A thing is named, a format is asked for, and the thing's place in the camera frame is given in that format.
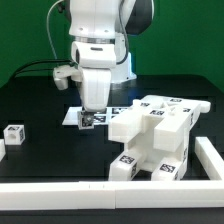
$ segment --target marker sticker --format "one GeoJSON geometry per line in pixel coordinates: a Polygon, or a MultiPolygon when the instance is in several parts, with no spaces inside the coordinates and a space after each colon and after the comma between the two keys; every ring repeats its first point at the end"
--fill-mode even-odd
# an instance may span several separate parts
{"type": "Polygon", "coordinates": [[[174,103],[180,103],[182,100],[181,99],[171,99],[170,101],[174,102],[174,103]]]}
{"type": "Polygon", "coordinates": [[[94,116],[94,123],[105,123],[106,116],[94,116]]]}
{"type": "Polygon", "coordinates": [[[9,127],[8,130],[9,131],[17,131],[19,129],[19,127],[9,127]]]}
{"type": "Polygon", "coordinates": [[[175,166],[170,166],[170,165],[167,165],[167,164],[163,164],[160,167],[160,170],[163,170],[163,171],[168,172],[168,173],[173,173],[175,168],[176,168],[175,166]]]}
{"type": "Polygon", "coordinates": [[[131,164],[135,159],[129,157],[129,156],[122,156],[120,158],[120,161],[123,163],[131,164]]]}
{"type": "Polygon", "coordinates": [[[112,108],[112,114],[120,114],[121,112],[123,112],[126,109],[127,108],[113,107],[112,108]]]}
{"type": "Polygon", "coordinates": [[[147,106],[149,106],[150,105],[150,103],[141,103],[141,106],[142,107],[147,107],[147,106]]]}
{"type": "Polygon", "coordinates": [[[164,114],[164,111],[161,110],[153,110],[150,114],[162,116],[164,114]]]}
{"type": "Polygon", "coordinates": [[[136,174],[136,171],[137,171],[137,163],[135,163],[135,165],[132,167],[131,177],[133,177],[136,174]]]}
{"type": "Polygon", "coordinates": [[[188,113],[188,112],[190,112],[190,111],[191,111],[191,109],[188,109],[188,108],[184,108],[184,109],[183,109],[183,112],[187,112],[187,113],[188,113]]]}

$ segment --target cable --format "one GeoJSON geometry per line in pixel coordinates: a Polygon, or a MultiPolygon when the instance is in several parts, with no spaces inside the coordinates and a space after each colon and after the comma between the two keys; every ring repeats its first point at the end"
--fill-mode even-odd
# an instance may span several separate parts
{"type": "Polygon", "coordinates": [[[126,59],[128,58],[128,53],[129,53],[128,35],[126,33],[126,30],[125,30],[125,27],[124,27],[124,23],[123,23],[123,20],[121,18],[124,1],[125,0],[122,0],[121,3],[120,3],[120,6],[119,6],[119,20],[120,20],[121,29],[122,29],[123,34],[124,34],[126,53],[125,53],[124,58],[121,61],[116,63],[117,65],[120,65],[120,64],[124,63],[126,61],[126,59]]]}
{"type": "Polygon", "coordinates": [[[54,70],[53,68],[30,69],[30,70],[17,72],[16,75],[21,74],[21,73],[26,73],[26,72],[40,72],[40,71],[53,71],[53,70],[54,70]]]}
{"type": "Polygon", "coordinates": [[[37,64],[51,64],[51,63],[72,63],[72,61],[70,60],[66,60],[66,59],[57,59],[57,60],[52,60],[52,59],[46,59],[46,60],[37,60],[37,61],[32,61],[29,63],[26,63],[24,65],[22,65],[21,67],[17,68],[13,74],[10,76],[9,81],[14,79],[19,73],[22,73],[22,70],[25,68],[28,68],[32,65],[37,65],[37,64]]]}
{"type": "Polygon", "coordinates": [[[47,21],[46,21],[46,28],[47,28],[47,35],[48,35],[48,40],[49,40],[49,43],[50,43],[50,46],[51,46],[51,50],[52,50],[52,53],[54,55],[54,58],[57,60],[58,59],[58,56],[57,56],[57,53],[55,51],[55,47],[54,47],[54,44],[53,44],[53,41],[52,41],[52,38],[51,38],[51,33],[50,33],[50,28],[49,28],[49,23],[50,23],[50,16],[51,16],[51,12],[53,11],[54,7],[57,6],[59,3],[63,2],[64,0],[59,0],[57,2],[55,2],[50,10],[48,11],[48,14],[47,14],[47,21]]]}

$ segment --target white border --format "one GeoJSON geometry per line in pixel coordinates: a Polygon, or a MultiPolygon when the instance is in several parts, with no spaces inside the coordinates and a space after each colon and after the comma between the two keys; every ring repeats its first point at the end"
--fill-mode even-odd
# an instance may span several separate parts
{"type": "Polygon", "coordinates": [[[224,181],[0,184],[0,210],[224,207],[224,181]]]}

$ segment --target black cable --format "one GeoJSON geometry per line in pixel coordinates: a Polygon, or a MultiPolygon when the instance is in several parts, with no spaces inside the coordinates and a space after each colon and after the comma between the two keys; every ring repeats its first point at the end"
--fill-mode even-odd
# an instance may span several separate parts
{"type": "Polygon", "coordinates": [[[125,27],[124,27],[124,23],[123,23],[123,20],[121,18],[124,1],[125,0],[122,0],[121,3],[120,3],[120,6],[119,6],[119,20],[120,20],[121,29],[122,29],[123,34],[124,34],[126,53],[125,53],[124,58],[121,61],[116,63],[117,65],[123,64],[126,61],[126,59],[128,58],[128,53],[129,53],[128,35],[126,33],[126,30],[125,30],[125,27]]]}
{"type": "Polygon", "coordinates": [[[32,61],[32,62],[29,62],[29,63],[26,63],[25,65],[22,65],[21,67],[17,68],[13,74],[10,76],[9,78],[9,81],[14,79],[17,74],[21,73],[21,71],[25,68],[28,68],[32,65],[37,65],[37,64],[49,64],[49,63],[72,63],[71,60],[67,60],[67,59],[46,59],[46,60],[37,60],[37,61],[32,61]]]}
{"type": "Polygon", "coordinates": [[[31,69],[31,70],[17,72],[16,75],[19,75],[21,73],[26,73],[26,72],[40,72],[40,71],[53,71],[53,70],[54,70],[53,68],[31,69]]]}

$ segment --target white block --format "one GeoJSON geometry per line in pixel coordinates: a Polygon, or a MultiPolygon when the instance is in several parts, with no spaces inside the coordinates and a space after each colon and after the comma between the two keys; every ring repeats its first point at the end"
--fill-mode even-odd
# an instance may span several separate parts
{"type": "Polygon", "coordinates": [[[223,207],[224,181],[135,181],[116,185],[116,208],[223,207]]]}
{"type": "Polygon", "coordinates": [[[154,148],[175,152],[189,134],[190,116],[181,112],[165,117],[154,129],[154,148]]]}
{"type": "Polygon", "coordinates": [[[128,143],[141,131],[141,112],[129,108],[109,121],[108,139],[128,143]]]}
{"type": "Polygon", "coordinates": [[[178,171],[182,162],[175,158],[163,158],[156,169],[153,171],[151,181],[172,181],[179,180],[178,171]]]}
{"type": "Polygon", "coordinates": [[[211,180],[224,180],[224,161],[207,137],[197,137],[195,153],[211,180]]]}
{"type": "Polygon", "coordinates": [[[24,125],[8,125],[4,130],[6,145],[21,145],[25,140],[24,125]]]}
{"type": "Polygon", "coordinates": [[[4,140],[0,139],[0,161],[3,159],[4,156],[5,156],[5,144],[4,140]]]}
{"type": "Polygon", "coordinates": [[[123,152],[110,165],[109,181],[130,181],[139,171],[142,155],[134,150],[123,152]]]}

